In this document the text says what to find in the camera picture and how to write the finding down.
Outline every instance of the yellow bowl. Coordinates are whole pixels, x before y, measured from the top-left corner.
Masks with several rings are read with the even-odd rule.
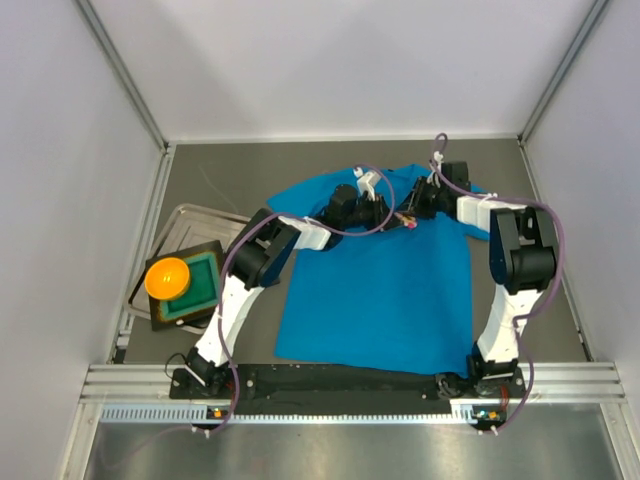
[[[189,288],[189,266],[179,258],[163,258],[151,265],[144,277],[147,293],[158,300],[175,300]]]

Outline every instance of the blue t-shirt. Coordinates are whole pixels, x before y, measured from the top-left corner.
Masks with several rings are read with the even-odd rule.
[[[396,207],[429,170],[384,170]],[[311,178],[269,199],[276,212],[313,216],[353,170]],[[391,206],[380,180],[376,192]],[[275,354],[384,370],[467,376],[472,347],[471,263],[475,227],[439,213],[410,230],[345,237],[332,250],[298,253]]]

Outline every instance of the black wire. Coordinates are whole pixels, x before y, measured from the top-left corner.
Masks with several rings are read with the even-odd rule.
[[[187,363],[187,357],[184,356],[184,354],[180,353],[180,352],[176,352],[173,355],[171,355],[167,361],[164,364],[164,374],[169,377],[169,380],[173,380],[173,377],[171,377],[171,375],[169,375],[169,372],[167,372],[167,368],[169,368],[169,363],[171,362],[171,360],[173,360],[176,357],[182,357],[182,361],[183,363],[186,365]]]

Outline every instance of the cable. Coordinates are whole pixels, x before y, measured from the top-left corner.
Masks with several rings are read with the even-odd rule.
[[[435,160],[435,158],[439,155],[444,154],[444,150],[447,148],[448,143],[449,143],[449,137],[447,136],[447,134],[439,133],[438,135],[436,135],[436,138],[433,141],[433,147],[431,148],[431,157],[429,158],[429,165],[436,172],[438,179],[442,183],[444,183],[447,187],[449,187],[451,190],[461,195],[466,195],[469,197],[479,198],[479,199],[486,198],[486,195],[467,192],[466,190],[463,190],[457,185],[454,185],[451,181],[449,181],[448,178],[446,178],[442,174],[442,172],[438,168],[438,162]],[[522,352],[527,362],[529,363],[529,384],[527,385],[527,389],[525,390],[524,395],[522,396],[522,400],[520,400],[520,403],[515,408],[511,416],[507,419],[507,421],[504,424],[502,424],[497,429],[497,431],[500,432],[504,430],[508,425],[510,425],[511,422],[520,414],[520,412],[522,411],[522,408],[524,407],[524,404],[529,399],[529,396],[531,395],[531,392],[533,390],[533,382],[535,377],[533,359],[529,351],[527,350],[527,348],[524,346],[524,343],[522,342],[522,337],[518,332],[518,322],[520,320],[526,320],[526,319],[530,319],[540,315],[549,307],[549,305],[551,305],[551,302],[553,302],[553,299],[558,293],[558,290],[560,289],[560,284],[562,283],[562,272],[564,269],[564,261],[565,261],[565,235],[564,235],[564,228],[562,227],[562,222],[560,221],[560,217],[555,212],[555,210],[553,210],[549,205],[545,203],[538,202],[537,200],[532,200],[530,198],[513,198],[513,197],[499,197],[499,196],[492,197],[491,200],[496,200],[504,203],[512,203],[516,205],[527,205],[530,207],[541,208],[551,216],[553,220],[553,224],[555,225],[555,228],[556,228],[556,234],[558,236],[558,258],[556,263],[556,276],[553,280],[553,284],[551,285],[551,290],[549,291],[549,295],[547,295],[547,298],[544,299],[544,301],[540,304],[540,306],[534,308],[528,314],[517,315],[513,317],[513,328],[515,331],[516,342],[518,343],[518,349],[520,352]]]
[[[391,220],[391,218],[393,217],[393,213],[394,213],[394,210],[396,208],[396,197],[395,197],[395,193],[393,191],[393,185],[391,184],[391,181],[387,178],[387,176],[384,173],[382,173],[382,171],[379,168],[377,168],[377,167],[375,167],[373,165],[368,165],[366,163],[362,163],[362,164],[356,165],[356,167],[364,167],[364,168],[368,168],[370,170],[373,170],[378,175],[380,175],[380,178],[382,180],[384,180],[384,182],[389,187],[389,192],[390,192],[390,196],[391,196],[391,206],[389,207],[389,213],[387,214],[387,216],[385,217],[385,219],[382,221],[382,223],[380,225],[378,225],[375,228],[372,228],[371,230],[366,230],[364,232],[343,232],[341,230],[336,230],[334,228],[327,227],[326,225],[323,225],[322,223],[318,222],[317,220],[304,219],[302,217],[299,217],[297,215],[293,215],[291,213],[282,213],[282,212],[272,213],[271,215],[267,216],[266,218],[264,218],[263,220],[258,222],[251,230],[249,230],[245,235],[243,235],[236,242],[236,244],[233,246],[233,248],[227,253],[227,256],[225,258],[224,264],[222,265],[222,270],[220,271],[220,302],[218,303],[218,314],[216,316],[218,317],[218,338],[220,339],[220,345],[222,346],[222,351],[224,352],[225,356],[227,357],[227,360],[229,361],[229,367],[231,368],[231,373],[233,375],[233,381],[234,381],[234,384],[235,384],[235,388],[232,389],[231,405],[229,406],[229,412],[224,417],[222,422],[220,422],[218,424],[218,426],[214,430],[211,430],[211,436],[221,432],[229,424],[229,421],[231,420],[231,417],[233,416],[233,413],[234,413],[234,411],[235,411],[235,409],[236,409],[236,407],[238,405],[238,400],[240,399],[240,377],[238,375],[238,368],[233,363],[233,358],[231,356],[231,352],[229,351],[229,347],[227,346],[226,342],[224,341],[224,334],[222,332],[222,311],[223,311],[223,301],[222,301],[223,295],[222,295],[222,292],[224,290],[224,282],[225,282],[225,280],[227,278],[227,274],[229,272],[229,269],[231,268],[231,264],[233,263],[233,258],[238,253],[238,250],[240,250],[242,245],[244,245],[247,241],[249,241],[258,232],[258,230],[260,230],[267,223],[271,222],[272,220],[274,220],[275,218],[278,218],[278,217],[293,218],[295,220],[300,220],[300,221],[303,221],[303,222],[309,221],[310,223],[313,223],[315,225],[321,226],[321,227],[329,230],[330,232],[337,233],[339,235],[344,235],[346,237],[364,237],[366,235],[371,235],[371,234],[373,234],[375,232],[380,231],[382,228],[384,228],[384,226],[387,223],[389,223],[389,220]],[[178,355],[182,355],[182,354],[181,353],[175,353],[171,357],[169,357],[169,359],[167,360],[167,363],[165,364],[165,375],[169,376],[168,372],[167,372],[167,367],[169,365],[169,362],[173,358],[178,356]],[[179,431],[179,430],[192,430],[192,427],[191,426],[185,426],[185,425],[178,425],[178,426],[166,428],[165,430],[162,430],[162,431],[156,433],[155,435],[153,435],[153,436],[147,438],[146,440],[144,440],[137,447],[135,447],[131,452],[129,452],[124,458],[122,458],[120,461],[118,461],[117,463],[114,463],[114,464],[108,464],[106,462],[105,454],[104,454],[104,444],[102,444],[102,448],[100,449],[100,460],[101,460],[103,466],[107,470],[116,470],[116,469],[120,468],[122,465],[124,465],[126,462],[131,460],[133,457],[135,457],[140,451],[142,451],[148,445],[153,443],[156,439],[164,436],[167,433],[174,432],[174,431]]]

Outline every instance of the metal corner post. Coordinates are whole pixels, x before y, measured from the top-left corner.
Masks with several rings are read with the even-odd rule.
[[[571,70],[571,67],[584,48],[587,40],[591,37],[591,34],[598,26],[602,18],[604,18],[604,14],[610,3],[611,0],[595,0],[593,2],[591,9],[580,25],[576,36],[574,37],[571,44],[569,45],[569,48],[562,57],[560,64],[556,68],[556,71],[553,73],[551,80],[547,84],[547,87],[544,89],[544,92],[542,93],[542,96],[533,109],[531,116],[527,120],[522,133],[518,137],[523,144],[526,144],[529,141],[529,138],[531,138],[533,131],[540,122],[542,116],[544,115],[544,112],[547,110],[547,107],[551,103],[551,100],[553,100],[553,97],[560,88],[560,85],[562,85],[564,79],[567,77],[569,71]]]
[[[136,86],[129,70],[127,69],[124,61],[120,57],[118,50],[111,41],[109,34],[107,33],[98,13],[91,4],[91,0],[73,0],[82,18],[86,22],[91,34],[98,42],[100,49],[104,53],[109,65],[111,66],[116,78],[120,85],[124,89],[129,101],[131,102],[134,110],[140,117],[142,124],[146,128],[149,135],[153,139],[154,143],[161,151],[166,151],[167,141],[165,140],[158,124],[156,123],[153,115],[149,111],[149,107],[145,103],[138,87]]]

